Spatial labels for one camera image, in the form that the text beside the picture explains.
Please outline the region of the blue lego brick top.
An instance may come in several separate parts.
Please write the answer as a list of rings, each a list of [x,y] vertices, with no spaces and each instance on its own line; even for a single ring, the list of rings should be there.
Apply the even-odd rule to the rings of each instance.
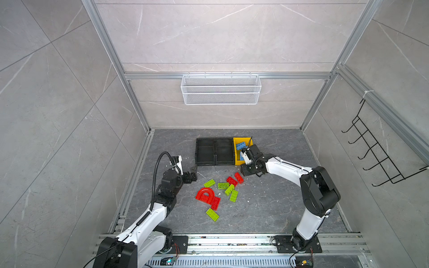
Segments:
[[[247,144],[245,142],[241,142],[236,145],[237,150],[242,150],[243,148],[246,148],[246,147],[247,147]]]

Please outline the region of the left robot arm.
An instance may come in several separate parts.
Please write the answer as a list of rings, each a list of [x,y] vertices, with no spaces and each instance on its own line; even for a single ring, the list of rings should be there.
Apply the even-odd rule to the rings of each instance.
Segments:
[[[143,268],[158,252],[174,247],[172,230],[161,226],[177,203],[184,184],[197,181],[198,167],[185,172],[182,157],[162,152],[153,172],[150,204],[141,216],[116,237],[107,237],[84,267]]]

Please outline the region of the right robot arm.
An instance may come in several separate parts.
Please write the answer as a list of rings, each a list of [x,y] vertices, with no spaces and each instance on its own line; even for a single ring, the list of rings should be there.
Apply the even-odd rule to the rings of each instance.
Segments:
[[[321,166],[300,166],[273,154],[263,154],[256,145],[241,149],[240,155],[245,161],[240,166],[243,176],[273,174],[300,187],[306,209],[293,230],[290,243],[295,251],[304,250],[317,237],[322,223],[341,199],[327,170]]]

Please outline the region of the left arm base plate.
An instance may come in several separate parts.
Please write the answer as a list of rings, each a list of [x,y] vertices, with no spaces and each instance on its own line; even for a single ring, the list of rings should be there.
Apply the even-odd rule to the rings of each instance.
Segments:
[[[189,237],[185,235],[167,237],[164,247],[159,251],[161,254],[186,254],[188,250]]]

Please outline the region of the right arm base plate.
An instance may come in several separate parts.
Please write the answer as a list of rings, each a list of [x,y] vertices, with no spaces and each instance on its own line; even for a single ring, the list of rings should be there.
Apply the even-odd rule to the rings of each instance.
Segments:
[[[310,240],[302,240],[292,235],[277,235],[271,239],[271,244],[277,248],[278,253],[322,253],[317,236]]]

